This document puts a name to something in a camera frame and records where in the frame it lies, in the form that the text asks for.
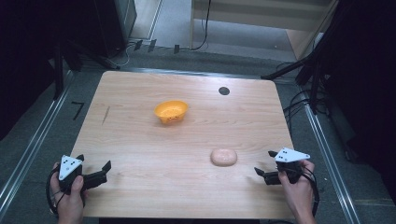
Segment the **white triangle marker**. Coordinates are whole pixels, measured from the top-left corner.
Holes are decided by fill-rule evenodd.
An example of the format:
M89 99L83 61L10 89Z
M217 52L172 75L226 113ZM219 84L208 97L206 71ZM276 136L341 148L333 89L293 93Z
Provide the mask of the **white triangle marker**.
M63 155L61 161L61 170L59 171L59 180L64 180L65 178L67 178L81 164L81 160L77 160L75 158Z
M276 154L275 161L292 162L307 160L309 158L311 157L308 154L284 147Z

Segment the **human hand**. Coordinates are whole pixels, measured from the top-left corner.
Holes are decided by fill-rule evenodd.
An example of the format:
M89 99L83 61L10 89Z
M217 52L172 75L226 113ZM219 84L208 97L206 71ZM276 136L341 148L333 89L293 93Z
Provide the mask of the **human hand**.
M52 175L50 179L50 187L54 193L55 203L57 203L57 210L59 215L59 224L80 224L82 223L82 212L84 205L80 196L81 189L84 185L84 178L79 175L73 182L70 195L60 192L58 180L59 172Z
M304 173L307 170L314 172L315 165L310 161L300 161ZM301 176L295 184L289 182L286 172L279 172L278 177L282 183L286 201L298 223L317 223L312 215L311 203L313 190L308 179Z

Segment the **wooden table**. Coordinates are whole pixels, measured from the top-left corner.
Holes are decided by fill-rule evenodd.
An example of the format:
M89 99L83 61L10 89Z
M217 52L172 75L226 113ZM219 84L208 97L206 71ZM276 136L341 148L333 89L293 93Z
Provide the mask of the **wooden table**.
M189 110L162 125L154 107L172 99ZM86 217L288 218L281 186L253 169L275 171L267 151L282 147L292 143L272 81L105 72L72 156L84 154L83 174L112 162ZM237 163L212 164L216 148L235 150Z

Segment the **wire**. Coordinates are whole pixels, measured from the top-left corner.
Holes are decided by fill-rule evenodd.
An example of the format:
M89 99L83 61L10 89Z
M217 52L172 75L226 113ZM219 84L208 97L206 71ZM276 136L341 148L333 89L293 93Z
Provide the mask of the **wire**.
M207 13L206 13L205 38L204 38L204 41L202 42L202 44L201 44L199 47L194 48L194 49L189 49L189 50L198 50L198 49L200 49L200 48L204 45L204 43L206 42L206 39L207 39L207 22L209 21L209 12L210 12L210 5L211 5L211 3L212 3L212 0L209 0L209 5L208 5L208 7L207 7Z
M277 71L277 69L278 69L281 65L283 65L283 64L287 64L287 63L280 63L280 64L278 64L277 67L276 67L276 71Z
M203 5L202 4L201 4L201 16L202 16L202 18L204 17L204 9L203 9ZM204 31L204 33L206 34L206 28L204 27L204 19L201 19L201 27L202 27L202 30ZM206 42L206 48L203 49L202 51L205 51L208 48L209 48L209 43Z
M283 109L283 113L286 114L286 115L285 115L285 119L286 119L286 122L288 123L288 128L289 128L290 138L291 138L291 139L292 139L291 118L292 118L294 115L296 115L300 110L302 110L302 109L304 108L305 105L312 103L312 102L310 101L310 99L303 99L303 100L300 100L300 101L298 101L298 102L296 102L296 103L294 103L294 100L295 100L300 94L302 94L302 93L304 93L304 92L308 92L308 91L310 91L310 90L305 90L305 91L300 91L300 92L298 92L298 93L297 93L296 95L294 95L293 98L290 100L289 106L288 106L288 107L285 107L285 108ZM324 98L317 99L317 100L315 101L314 105L315 105L315 107L316 107L316 110L317 110L319 113L327 114L327 111L324 112L324 111L318 110L318 103L319 103L319 102L323 102L323 101L324 101Z
M59 172L60 165L55 167L55 169L51 170L49 177L47 178L47 185L46 185L46 194L47 194L47 203L49 204L49 209L54 215L58 215L58 209L53 205L52 199L50 197L50 179L52 178L53 174Z
M126 54L126 56L127 56L127 58L128 58L128 60L126 61L126 63L114 63L114 62L112 62L112 61L109 60L109 59L107 59L107 61L110 62L110 63L112 63L112 64L114 64L114 65L116 65L116 66L124 66L124 65L128 64L128 62L129 62L129 60L130 60L130 56L129 56L129 54L128 54L128 49L131 48L132 46L134 46L134 44L128 46L128 47L125 49L125 54Z
M130 39L128 39L128 43L127 43L126 48L128 48L128 47L130 46L129 44L131 44L131 43L136 44L136 42L130 41ZM117 57L121 52L122 52L122 50L119 50L119 51L117 51L116 54L114 54L114 55L112 55L112 56L110 56L110 57L107 57L107 59L114 59L114 58Z
M312 178L312 177L306 175L305 173L300 173L300 172L297 172L295 170L288 169L288 168L283 168L283 169L286 171L297 173L298 175L305 177L309 181L309 184L311 185L311 188L314 191L314 205L312 206L312 215L315 216L318 211L320 197L319 197L319 191L318 191L317 178L315 177L314 173L312 171L310 171L309 169L305 168L305 170L307 170L311 174L311 176L313 177Z
M65 192L64 192L64 194L61 196L61 198L59 199L59 201L56 203L56 210L58 210L58 205L59 205L59 203L61 202L61 200L62 200L62 198L64 197L64 195L65 195Z

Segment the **orange bowl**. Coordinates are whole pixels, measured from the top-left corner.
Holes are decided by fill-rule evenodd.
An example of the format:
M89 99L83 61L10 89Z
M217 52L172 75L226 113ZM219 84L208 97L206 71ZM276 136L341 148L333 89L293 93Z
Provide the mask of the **orange bowl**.
M165 101L155 107L154 114L166 124L183 120L188 108L189 106L183 101Z

